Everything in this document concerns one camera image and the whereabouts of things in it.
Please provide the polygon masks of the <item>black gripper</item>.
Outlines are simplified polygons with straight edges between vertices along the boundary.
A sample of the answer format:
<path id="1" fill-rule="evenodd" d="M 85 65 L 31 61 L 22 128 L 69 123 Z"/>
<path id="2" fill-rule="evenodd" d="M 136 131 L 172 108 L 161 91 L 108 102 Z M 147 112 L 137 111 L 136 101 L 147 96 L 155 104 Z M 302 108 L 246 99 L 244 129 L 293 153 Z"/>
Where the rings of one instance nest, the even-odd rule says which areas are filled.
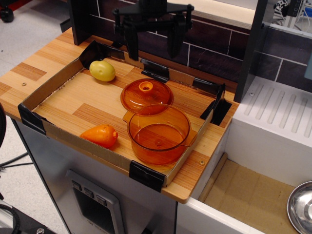
<path id="1" fill-rule="evenodd" d="M 179 55 L 185 33 L 192 28 L 191 4 L 169 3 L 166 0 L 139 0 L 116 8 L 114 31 L 124 35 L 129 58 L 138 61 L 138 32 L 168 31 L 167 51 L 170 58 Z"/>

